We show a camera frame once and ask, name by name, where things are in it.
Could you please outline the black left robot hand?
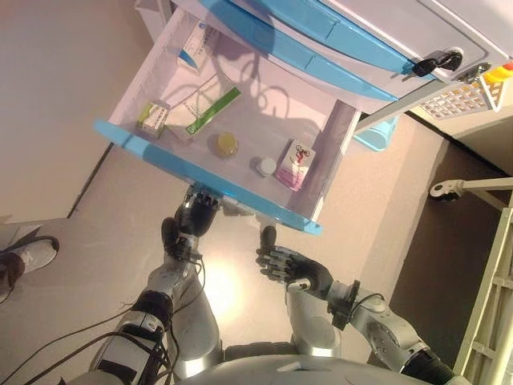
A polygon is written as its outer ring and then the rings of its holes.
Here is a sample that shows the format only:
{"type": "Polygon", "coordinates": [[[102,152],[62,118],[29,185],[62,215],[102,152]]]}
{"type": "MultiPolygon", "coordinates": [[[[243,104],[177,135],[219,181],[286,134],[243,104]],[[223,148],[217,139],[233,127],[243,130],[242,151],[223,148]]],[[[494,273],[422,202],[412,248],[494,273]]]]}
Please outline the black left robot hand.
{"type": "Polygon", "coordinates": [[[175,220],[181,233],[202,237],[209,230],[219,210],[217,196],[207,190],[191,189],[176,210],[175,220]]]}

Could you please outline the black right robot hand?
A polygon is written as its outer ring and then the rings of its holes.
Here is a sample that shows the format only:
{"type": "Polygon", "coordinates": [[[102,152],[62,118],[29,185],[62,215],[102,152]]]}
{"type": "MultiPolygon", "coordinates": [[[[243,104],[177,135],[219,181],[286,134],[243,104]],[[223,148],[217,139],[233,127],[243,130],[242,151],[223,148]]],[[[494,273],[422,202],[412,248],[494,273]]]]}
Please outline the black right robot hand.
{"type": "Polygon", "coordinates": [[[271,281],[283,282],[326,300],[333,277],[326,267],[301,253],[282,246],[266,246],[256,252],[261,273],[271,281]]]}

